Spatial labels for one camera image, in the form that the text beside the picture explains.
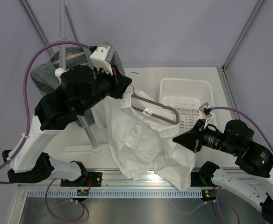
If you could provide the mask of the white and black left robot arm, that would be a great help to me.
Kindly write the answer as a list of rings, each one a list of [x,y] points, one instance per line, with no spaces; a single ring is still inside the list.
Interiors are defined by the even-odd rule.
[[[68,124],[84,116],[106,97],[123,97],[132,79],[117,68],[111,73],[103,69],[77,65],[60,76],[61,85],[41,98],[31,121],[29,133],[20,144],[20,151],[5,150],[3,159],[9,162],[7,173],[11,183],[39,183],[48,178],[63,179],[62,186],[83,186],[88,173],[82,162],[57,160],[44,152],[47,145]]]

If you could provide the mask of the white shirt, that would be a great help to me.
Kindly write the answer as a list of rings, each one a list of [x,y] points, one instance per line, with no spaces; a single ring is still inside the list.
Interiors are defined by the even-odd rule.
[[[96,125],[107,134],[115,164],[127,179],[139,180],[153,168],[180,191],[189,189],[195,155],[172,141],[180,134],[179,124],[132,109],[131,94],[106,97],[91,109]]]

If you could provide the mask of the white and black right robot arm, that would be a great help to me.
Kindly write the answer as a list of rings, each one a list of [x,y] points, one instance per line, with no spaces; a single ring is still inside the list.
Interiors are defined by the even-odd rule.
[[[191,130],[174,137],[173,142],[193,153],[208,147],[233,155],[235,164],[254,176],[262,185],[261,190],[230,176],[211,161],[200,168],[200,183],[227,189],[253,206],[269,224],[273,224],[273,153],[254,142],[253,136],[254,131],[238,119],[229,121],[224,132],[213,124],[207,124],[205,119],[199,119]]]

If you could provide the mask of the grey clothes hanger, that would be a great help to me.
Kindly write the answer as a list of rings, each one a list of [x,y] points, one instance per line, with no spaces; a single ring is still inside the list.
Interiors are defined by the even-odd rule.
[[[179,124],[180,116],[175,109],[157,102],[144,91],[137,90],[133,84],[130,84],[130,86],[132,87],[132,94],[130,96],[132,109],[144,112],[146,116],[157,118],[171,125]]]

